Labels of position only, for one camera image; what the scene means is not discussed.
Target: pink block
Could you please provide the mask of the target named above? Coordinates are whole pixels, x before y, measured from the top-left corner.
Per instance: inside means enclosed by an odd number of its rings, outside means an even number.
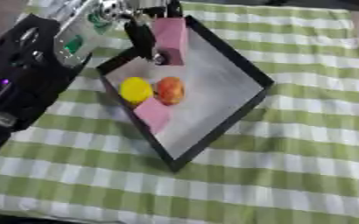
[[[153,97],[138,105],[135,113],[150,127],[154,135],[165,127],[170,118],[170,109]]]
[[[170,66],[183,66],[187,51],[187,24],[183,17],[162,17],[152,24],[157,48],[170,56]]]

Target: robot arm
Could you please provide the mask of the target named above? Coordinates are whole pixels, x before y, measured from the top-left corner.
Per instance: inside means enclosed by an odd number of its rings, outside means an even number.
[[[53,0],[44,17],[30,15],[6,32],[0,38],[0,147],[55,103],[113,24],[124,21],[140,56],[162,64],[144,14],[182,16],[177,0]]]

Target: gingham tablecloth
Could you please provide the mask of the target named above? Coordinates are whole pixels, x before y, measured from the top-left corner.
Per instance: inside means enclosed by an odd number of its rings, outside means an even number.
[[[47,1],[33,0],[39,13]],[[177,174],[117,113],[94,66],[0,151],[0,212],[115,223],[359,223],[359,40],[345,10],[184,3],[277,84]]]

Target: black tray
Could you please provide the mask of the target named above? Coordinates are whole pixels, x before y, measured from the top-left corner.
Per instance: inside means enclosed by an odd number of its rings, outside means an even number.
[[[271,78],[194,17],[187,16],[186,21],[189,49],[185,66],[154,66],[130,48],[97,67],[109,96],[120,102],[173,172],[255,108],[273,84]],[[131,76],[151,82],[178,76],[185,82],[185,100],[172,107],[172,120],[155,136],[116,90]]]

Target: yellow ball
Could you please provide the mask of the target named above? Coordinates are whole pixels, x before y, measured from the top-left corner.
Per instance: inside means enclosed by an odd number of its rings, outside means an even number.
[[[132,104],[139,104],[153,96],[150,83],[139,77],[126,79],[120,87],[120,95]]]

